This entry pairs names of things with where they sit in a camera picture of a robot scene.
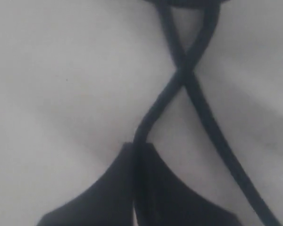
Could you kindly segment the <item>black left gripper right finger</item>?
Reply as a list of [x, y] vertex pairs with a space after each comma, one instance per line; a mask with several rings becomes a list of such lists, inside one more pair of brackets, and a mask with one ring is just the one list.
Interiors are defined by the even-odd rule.
[[151, 143], [138, 151], [134, 207], [140, 226], [239, 226], [231, 212], [206, 200], [166, 165]]

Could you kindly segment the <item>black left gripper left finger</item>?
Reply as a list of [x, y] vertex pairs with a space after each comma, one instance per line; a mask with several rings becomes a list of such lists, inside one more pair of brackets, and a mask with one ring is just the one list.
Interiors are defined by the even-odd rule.
[[125, 143], [107, 171], [85, 192], [45, 214], [40, 226], [133, 225], [133, 146]]

